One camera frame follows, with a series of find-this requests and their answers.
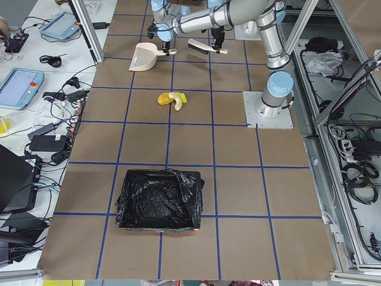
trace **laptop screen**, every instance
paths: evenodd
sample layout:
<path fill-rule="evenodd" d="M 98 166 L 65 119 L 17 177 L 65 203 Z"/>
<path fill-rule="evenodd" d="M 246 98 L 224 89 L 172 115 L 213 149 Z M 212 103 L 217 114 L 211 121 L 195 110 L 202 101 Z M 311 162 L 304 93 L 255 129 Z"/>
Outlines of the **laptop screen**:
<path fill-rule="evenodd" d="M 30 192 L 34 177 L 33 170 L 34 167 L 25 159 L 0 144 L 0 213 L 20 192 L 25 190 Z"/>

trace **plastic bag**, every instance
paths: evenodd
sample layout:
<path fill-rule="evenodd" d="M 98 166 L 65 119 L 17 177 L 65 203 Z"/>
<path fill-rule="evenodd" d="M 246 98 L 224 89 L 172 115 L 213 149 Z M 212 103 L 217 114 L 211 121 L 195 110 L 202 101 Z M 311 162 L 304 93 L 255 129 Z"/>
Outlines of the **plastic bag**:
<path fill-rule="evenodd" d="M 336 52 L 317 54 L 307 65 L 310 73 L 321 73 L 323 76 L 333 76 L 337 73 L 336 67 L 343 62 L 343 56 Z"/>
<path fill-rule="evenodd" d="M 127 230 L 199 229 L 203 186 L 199 172 L 130 169 L 116 202 L 115 222 Z"/>

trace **laptop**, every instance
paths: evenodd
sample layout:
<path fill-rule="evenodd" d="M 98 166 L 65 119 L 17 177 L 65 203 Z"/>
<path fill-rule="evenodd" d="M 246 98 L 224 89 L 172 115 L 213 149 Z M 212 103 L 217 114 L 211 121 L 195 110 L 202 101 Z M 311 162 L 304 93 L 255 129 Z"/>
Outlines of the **laptop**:
<path fill-rule="evenodd" d="M 40 169 L 38 156 L 19 157 L 0 144 L 0 214 L 26 212 L 35 207 Z"/>

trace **black garbage bag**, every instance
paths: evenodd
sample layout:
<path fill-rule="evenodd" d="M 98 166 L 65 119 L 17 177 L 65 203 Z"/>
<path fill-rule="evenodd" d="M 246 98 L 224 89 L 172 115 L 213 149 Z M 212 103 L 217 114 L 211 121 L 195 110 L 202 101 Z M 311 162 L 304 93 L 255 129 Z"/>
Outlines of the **black garbage bag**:
<path fill-rule="evenodd" d="M 116 202 L 116 224 L 158 232 L 199 229 L 204 183 L 199 172 L 130 169 Z"/>

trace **brown paper floor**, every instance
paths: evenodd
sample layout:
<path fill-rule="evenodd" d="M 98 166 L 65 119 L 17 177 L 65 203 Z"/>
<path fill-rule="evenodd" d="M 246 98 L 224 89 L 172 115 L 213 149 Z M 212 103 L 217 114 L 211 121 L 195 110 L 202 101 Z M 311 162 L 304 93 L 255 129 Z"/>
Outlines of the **brown paper floor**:
<path fill-rule="evenodd" d="M 262 91 L 270 73 L 261 43 L 228 32 L 229 55 L 209 56 L 178 37 L 174 57 L 129 72 L 135 45 L 149 41 L 148 7 L 117 4 L 39 264 L 46 279 L 329 279 L 335 264 L 295 118 L 293 130 L 246 127 L 242 91 Z M 159 106 L 165 91 L 188 103 Z M 201 230 L 117 229 L 126 170 L 168 167 L 206 181 Z"/>

